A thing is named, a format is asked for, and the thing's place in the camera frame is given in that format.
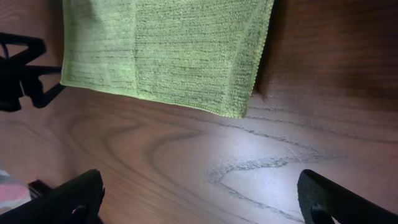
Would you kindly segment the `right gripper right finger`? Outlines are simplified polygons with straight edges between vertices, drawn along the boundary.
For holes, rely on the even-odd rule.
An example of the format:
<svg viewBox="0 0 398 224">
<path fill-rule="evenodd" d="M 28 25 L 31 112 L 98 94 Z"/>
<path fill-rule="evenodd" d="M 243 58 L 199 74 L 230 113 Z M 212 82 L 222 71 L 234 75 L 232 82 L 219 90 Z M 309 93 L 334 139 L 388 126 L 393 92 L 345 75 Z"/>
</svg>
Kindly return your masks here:
<svg viewBox="0 0 398 224">
<path fill-rule="evenodd" d="M 397 215 L 305 169 L 297 182 L 298 202 L 306 224 L 391 223 Z"/>
</svg>

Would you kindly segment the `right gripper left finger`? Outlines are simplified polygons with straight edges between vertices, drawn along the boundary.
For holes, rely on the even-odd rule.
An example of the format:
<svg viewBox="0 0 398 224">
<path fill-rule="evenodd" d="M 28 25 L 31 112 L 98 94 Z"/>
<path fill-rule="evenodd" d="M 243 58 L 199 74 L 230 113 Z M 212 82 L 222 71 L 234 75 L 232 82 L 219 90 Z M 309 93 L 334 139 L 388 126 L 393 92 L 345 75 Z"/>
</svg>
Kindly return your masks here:
<svg viewBox="0 0 398 224">
<path fill-rule="evenodd" d="M 100 171 L 91 169 L 1 215 L 1 224 L 103 224 L 105 195 Z"/>
</svg>

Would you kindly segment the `green cloth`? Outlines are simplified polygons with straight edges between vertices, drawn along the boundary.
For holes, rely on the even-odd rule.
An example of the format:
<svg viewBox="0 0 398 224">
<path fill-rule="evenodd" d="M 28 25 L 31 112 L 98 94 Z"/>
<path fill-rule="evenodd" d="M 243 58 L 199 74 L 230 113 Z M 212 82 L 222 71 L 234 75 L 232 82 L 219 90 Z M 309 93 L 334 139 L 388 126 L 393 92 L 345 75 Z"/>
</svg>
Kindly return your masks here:
<svg viewBox="0 0 398 224">
<path fill-rule="evenodd" d="M 61 83 L 243 118 L 272 0 L 68 0 Z"/>
</svg>

